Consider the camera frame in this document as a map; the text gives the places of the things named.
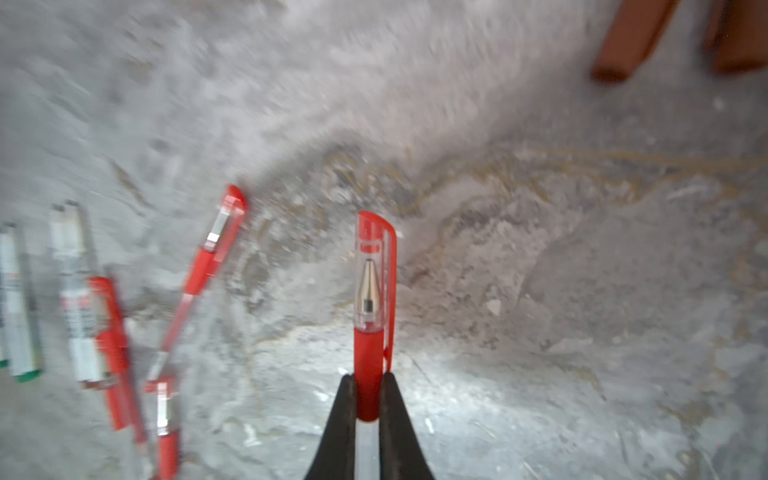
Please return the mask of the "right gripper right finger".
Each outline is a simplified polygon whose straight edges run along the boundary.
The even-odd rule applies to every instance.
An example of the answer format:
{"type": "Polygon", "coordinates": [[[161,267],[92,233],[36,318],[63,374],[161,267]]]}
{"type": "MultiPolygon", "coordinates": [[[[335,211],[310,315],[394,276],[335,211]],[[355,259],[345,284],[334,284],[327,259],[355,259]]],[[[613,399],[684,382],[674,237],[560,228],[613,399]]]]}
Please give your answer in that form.
{"type": "Polygon", "coordinates": [[[396,377],[383,375],[379,394],[379,463],[383,480],[434,480],[396,377]]]}

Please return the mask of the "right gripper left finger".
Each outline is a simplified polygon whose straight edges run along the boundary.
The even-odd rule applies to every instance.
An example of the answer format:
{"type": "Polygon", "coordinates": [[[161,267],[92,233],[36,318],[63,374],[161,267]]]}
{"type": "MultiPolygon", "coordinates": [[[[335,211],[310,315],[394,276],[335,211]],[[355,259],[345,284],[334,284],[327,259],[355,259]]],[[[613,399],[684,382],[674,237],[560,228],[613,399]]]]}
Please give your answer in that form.
{"type": "Polygon", "coordinates": [[[341,378],[315,457],[306,480],[352,480],[355,475],[357,383],[341,378]]]}

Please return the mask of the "green marker pen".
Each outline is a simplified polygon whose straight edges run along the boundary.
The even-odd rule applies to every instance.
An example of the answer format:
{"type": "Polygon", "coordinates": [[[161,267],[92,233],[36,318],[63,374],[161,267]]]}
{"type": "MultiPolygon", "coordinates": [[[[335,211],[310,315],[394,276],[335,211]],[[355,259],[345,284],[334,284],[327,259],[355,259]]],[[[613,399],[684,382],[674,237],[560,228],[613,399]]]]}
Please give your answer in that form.
{"type": "Polygon", "coordinates": [[[6,330],[3,324],[0,324],[0,367],[5,368],[9,363],[9,353],[7,347],[6,330]]]}
{"type": "Polygon", "coordinates": [[[1,227],[1,274],[8,365],[16,381],[25,383],[40,377],[44,366],[21,229],[16,223],[1,227]]]}

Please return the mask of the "brown marker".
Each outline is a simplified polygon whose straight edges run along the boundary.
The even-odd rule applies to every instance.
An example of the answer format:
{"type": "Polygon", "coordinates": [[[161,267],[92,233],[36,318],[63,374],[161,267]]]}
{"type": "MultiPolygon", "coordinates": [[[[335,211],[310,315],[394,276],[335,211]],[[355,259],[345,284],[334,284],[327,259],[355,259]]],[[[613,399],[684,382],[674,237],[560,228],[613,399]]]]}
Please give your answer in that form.
{"type": "Polygon", "coordinates": [[[76,381],[101,389],[109,377],[97,336],[101,325],[93,309],[88,280],[93,273],[85,222],[78,203],[54,204],[50,213],[52,254],[59,268],[59,301],[76,381]]]}

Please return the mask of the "brown pen cap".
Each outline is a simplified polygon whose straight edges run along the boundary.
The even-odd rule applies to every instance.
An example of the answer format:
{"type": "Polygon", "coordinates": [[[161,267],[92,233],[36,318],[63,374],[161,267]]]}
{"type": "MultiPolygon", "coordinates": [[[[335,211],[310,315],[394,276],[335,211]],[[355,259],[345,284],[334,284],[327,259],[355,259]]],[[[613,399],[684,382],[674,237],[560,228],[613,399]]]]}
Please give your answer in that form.
{"type": "Polygon", "coordinates": [[[718,75],[767,66],[767,0],[714,1],[702,44],[718,75]]]}
{"type": "Polygon", "coordinates": [[[590,77],[601,83],[629,79],[655,51],[678,4],[676,0],[622,1],[590,77]]]}

